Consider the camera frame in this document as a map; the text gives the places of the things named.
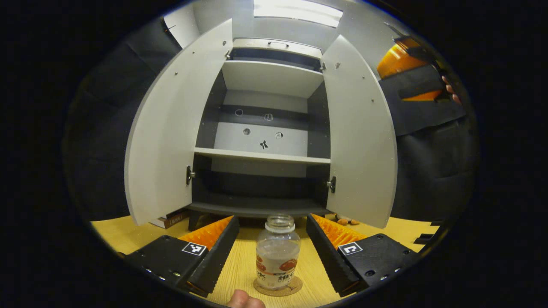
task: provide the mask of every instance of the cabinet top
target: cabinet top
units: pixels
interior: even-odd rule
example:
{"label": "cabinet top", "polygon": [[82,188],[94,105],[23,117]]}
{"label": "cabinet top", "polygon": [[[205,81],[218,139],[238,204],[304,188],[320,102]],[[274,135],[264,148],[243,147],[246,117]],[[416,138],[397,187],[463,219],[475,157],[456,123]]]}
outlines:
{"label": "cabinet top", "polygon": [[320,59],[322,57],[322,50],[317,47],[290,41],[280,41],[279,39],[235,38],[233,47],[279,50],[293,54],[301,54],[316,59]]}

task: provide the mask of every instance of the table surface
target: table surface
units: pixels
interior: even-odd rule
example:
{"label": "table surface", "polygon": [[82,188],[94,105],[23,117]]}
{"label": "table surface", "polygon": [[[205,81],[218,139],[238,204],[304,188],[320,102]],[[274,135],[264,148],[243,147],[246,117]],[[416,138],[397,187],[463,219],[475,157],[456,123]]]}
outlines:
{"label": "table surface", "polygon": [[[327,218],[334,219],[334,215],[327,215]],[[208,219],[205,216],[201,218],[200,223],[206,224],[209,222]],[[259,298],[267,308],[318,307],[341,299],[338,293],[334,291],[316,249],[306,233],[305,218],[295,221],[295,230],[301,237],[299,265],[296,268],[295,275],[302,279],[304,283],[302,289],[293,295],[284,297],[267,296],[257,292],[253,288],[253,280],[256,275],[255,238],[262,230],[260,225],[264,225],[261,221],[258,222],[257,220],[251,223],[247,220],[241,221],[238,237],[234,242],[213,293],[207,297],[208,300],[225,305],[235,289],[244,290],[249,295]],[[132,253],[161,235],[180,237],[189,233],[188,218],[166,230],[152,224],[136,226],[130,216],[93,221],[92,224],[105,242],[115,251],[124,254]],[[437,226],[430,226],[428,222],[392,217],[390,217],[388,225],[384,229],[366,224],[348,225],[347,227],[366,236],[384,233],[415,252],[418,252],[424,246],[413,244],[421,233],[435,233],[438,230]]]}

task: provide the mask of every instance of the cabinet shelf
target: cabinet shelf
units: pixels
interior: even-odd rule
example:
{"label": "cabinet shelf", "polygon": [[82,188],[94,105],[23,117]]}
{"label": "cabinet shelf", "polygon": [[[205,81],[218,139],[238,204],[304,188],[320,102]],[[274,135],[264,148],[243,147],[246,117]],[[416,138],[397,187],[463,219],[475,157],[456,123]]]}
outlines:
{"label": "cabinet shelf", "polygon": [[247,90],[309,98],[323,82],[323,74],[296,66],[231,60],[222,66],[228,90]]}
{"label": "cabinet shelf", "polygon": [[[221,199],[231,201],[231,203],[216,204]],[[277,213],[286,213],[295,217],[307,216],[308,213],[317,215],[331,213],[325,206],[315,203],[312,199],[245,198],[216,195],[210,202],[192,202],[186,208],[198,212],[249,218],[265,218]]]}
{"label": "cabinet shelf", "polygon": [[231,158],[239,158],[239,159],[252,159],[252,160],[260,160],[260,161],[283,162],[283,163],[298,163],[298,164],[308,164],[308,165],[331,163],[331,159],[329,158],[265,154],[265,153],[220,150],[220,149],[207,149],[204,147],[195,148],[194,153],[207,156],[207,157],[231,157]]}

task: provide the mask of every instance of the round coaster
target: round coaster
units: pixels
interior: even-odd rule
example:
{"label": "round coaster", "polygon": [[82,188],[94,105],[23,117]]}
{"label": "round coaster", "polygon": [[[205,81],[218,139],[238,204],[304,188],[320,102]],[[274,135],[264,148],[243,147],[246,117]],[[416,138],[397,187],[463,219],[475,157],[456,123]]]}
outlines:
{"label": "round coaster", "polygon": [[261,292],[265,295],[269,295],[269,296],[287,296],[287,295],[297,293],[302,288],[302,280],[297,276],[293,276],[293,278],[291,279],[289,284],[285,288],[280,289],[280,290],[265,289],[257,282],[257,280],[254,280],[253,281],[253,287],[255,288],[255,290],[257,290],[257,291],[259,291],[259,292]]}

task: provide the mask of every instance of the jar label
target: jar label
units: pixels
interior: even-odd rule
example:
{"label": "jar label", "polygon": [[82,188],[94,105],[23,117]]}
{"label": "jar label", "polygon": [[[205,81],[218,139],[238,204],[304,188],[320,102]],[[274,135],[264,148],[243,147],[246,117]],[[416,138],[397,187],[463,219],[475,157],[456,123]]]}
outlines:
{"label": "jar label", "polygon": [[286,286],[293,278],[299,253],[284,259],[270,259],[256,255],[257,281],[266,288]]}

